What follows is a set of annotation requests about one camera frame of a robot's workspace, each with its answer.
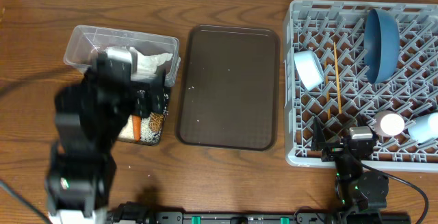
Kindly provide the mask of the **light blue bowl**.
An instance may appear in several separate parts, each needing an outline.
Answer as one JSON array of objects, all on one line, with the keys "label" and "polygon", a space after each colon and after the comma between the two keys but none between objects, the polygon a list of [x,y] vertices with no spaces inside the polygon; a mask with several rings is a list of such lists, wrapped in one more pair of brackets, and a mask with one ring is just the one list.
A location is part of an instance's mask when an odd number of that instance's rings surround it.
[{"label": "light blue bowl", "polygon": [[294,63],[299,78],[307,90],[312,90],[324,81],[324,72],[319,58],[313,51],[294,54]]}]

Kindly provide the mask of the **wooden chopstick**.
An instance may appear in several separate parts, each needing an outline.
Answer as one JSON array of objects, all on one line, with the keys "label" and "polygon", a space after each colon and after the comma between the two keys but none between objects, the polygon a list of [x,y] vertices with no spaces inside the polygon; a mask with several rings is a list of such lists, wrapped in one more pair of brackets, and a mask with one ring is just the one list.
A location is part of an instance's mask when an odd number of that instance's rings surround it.
[{"label": "wooden chopstick", "polygon": [[[324,70],[326,70],[326,68],[327,68],[328,65],[329,65],[329,64],[328,64],[328,61],[326,60],[325,63],[324,63]],[[329,84],[328,73],[325,73],[324,83],[325,83],[326,85]],[[326,102],[328,103],[328,102],[330,101],[330,99],[331,99],[331,98],[330,98],[330,93],[329,93],[329,91],[328,91],[328,92],[326,93]],[[327,112],[328,120],[330,120],[330,119],[331,119],[331,108],[328,108],[328,110],[327,110],[326,112]]]},{"label": "wooden chopstick", "polygon": [[336,87],[337,87],[338,113],[342,114],[342,97],[341,97],[341,88],[340,88],[340,80],[339,80],[339,67],[338,67],[336,42],[333,42],[333,48],[334,48],[334,57],[335,57],[335,76],[336,76]]}]

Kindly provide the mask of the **white tissue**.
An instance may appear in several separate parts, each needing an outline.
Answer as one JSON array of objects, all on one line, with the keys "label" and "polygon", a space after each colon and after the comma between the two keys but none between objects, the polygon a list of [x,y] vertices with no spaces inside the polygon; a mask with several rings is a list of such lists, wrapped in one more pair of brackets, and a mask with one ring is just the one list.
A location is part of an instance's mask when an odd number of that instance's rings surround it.
[{"label": "white tissue", "polygon": [[134,47],[130,47],[129,51],[136,57],[135,76],[150,76],[156,74],[157,68],[172,60],[173,54],[161,53],[157,55],[143,55]]}]

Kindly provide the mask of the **dark blue plate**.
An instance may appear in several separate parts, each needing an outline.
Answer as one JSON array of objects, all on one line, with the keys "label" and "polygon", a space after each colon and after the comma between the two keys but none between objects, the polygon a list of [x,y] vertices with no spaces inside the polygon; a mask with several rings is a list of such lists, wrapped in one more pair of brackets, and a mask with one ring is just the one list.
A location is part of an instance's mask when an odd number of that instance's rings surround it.
[{"label": "dark blue plate", "polygon": [[400,35],[395,18],[386,10],[369,11],[364,32],[366,77],[371,84],[387,81],[396,71]]}]

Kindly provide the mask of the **brown mushroom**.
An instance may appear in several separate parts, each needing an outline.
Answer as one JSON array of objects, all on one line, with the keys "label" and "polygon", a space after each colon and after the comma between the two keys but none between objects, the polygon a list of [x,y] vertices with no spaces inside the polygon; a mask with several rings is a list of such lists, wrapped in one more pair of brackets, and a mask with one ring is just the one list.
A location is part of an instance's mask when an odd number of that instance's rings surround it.
[{"label": "brown mushroom", "polygon": [[163,122],[164,122],[163,114],[157,114],[152,112],[149,117],[149,129],[154,133],[158,133],[161,131]]}]

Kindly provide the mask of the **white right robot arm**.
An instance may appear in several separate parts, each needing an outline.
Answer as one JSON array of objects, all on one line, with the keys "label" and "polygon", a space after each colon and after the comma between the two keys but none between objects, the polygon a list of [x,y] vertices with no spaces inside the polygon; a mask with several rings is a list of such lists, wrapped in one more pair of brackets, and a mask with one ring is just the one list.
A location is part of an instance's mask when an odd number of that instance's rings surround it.
[{"label": "white right robot arm", "polygon": [[389,179],[374,171],[363,170],[362,160],[368,158],[378,136],[362,117],[350,127],[346,136],[329,142],[321,128],[314,123],[315,137],[311,149],[321,151],[321,161],[334,162],[337,171],[335,193],[342,207],[328,214],[325,223],[383,223],[381,209],[387,207]]}]

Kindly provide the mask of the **light blue cup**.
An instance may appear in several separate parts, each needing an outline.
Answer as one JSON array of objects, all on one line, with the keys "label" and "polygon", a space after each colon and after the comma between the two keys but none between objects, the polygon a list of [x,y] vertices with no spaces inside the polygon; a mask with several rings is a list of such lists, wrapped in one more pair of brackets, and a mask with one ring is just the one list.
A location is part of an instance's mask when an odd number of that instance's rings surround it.
[{"label": "light blue cup", "polygon": [[437,138],[437,113],[418,117],[414,125],[408,128],[409,135],[418,143],[428,142]]}]

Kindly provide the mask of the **pink cup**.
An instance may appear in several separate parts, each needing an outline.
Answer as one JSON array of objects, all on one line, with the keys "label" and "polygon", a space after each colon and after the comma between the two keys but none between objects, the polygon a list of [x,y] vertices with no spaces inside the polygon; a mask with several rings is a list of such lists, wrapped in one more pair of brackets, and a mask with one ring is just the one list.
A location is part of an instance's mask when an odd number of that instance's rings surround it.
[{"label": "pink cup", "polygon": [[405,128],[405,122],[403,118],[398,113],[389,110],[378,112],[374,116],[374,120],[376,122],[373,127],[379,136],[396,136]]}]

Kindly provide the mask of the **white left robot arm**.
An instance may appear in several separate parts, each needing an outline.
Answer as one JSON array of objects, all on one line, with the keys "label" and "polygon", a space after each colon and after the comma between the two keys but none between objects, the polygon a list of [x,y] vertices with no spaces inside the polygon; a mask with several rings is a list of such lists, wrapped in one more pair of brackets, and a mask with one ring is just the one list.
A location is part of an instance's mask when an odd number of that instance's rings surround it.
[{"label": "white left robot arm", "polygon": [[155,212],[133,202],[108,210],[116,172],[111,150],[132,114],[164,111],[166,72],[132,81],[132,58],[99,53],[83,79],[55,96],[59,140],[51,148],[45,187],[50,223],[200,223],[201,216]]}]

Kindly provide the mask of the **orange carrot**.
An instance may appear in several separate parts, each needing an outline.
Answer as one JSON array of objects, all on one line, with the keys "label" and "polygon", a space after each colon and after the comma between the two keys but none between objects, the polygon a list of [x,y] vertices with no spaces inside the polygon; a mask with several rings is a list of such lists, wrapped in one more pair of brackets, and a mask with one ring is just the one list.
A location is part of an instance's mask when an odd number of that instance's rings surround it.
[{"label": "orange carrot", "polygon": [[135,141],[141,139],[141,118],[139,116],[132,116],[133,136]]}]

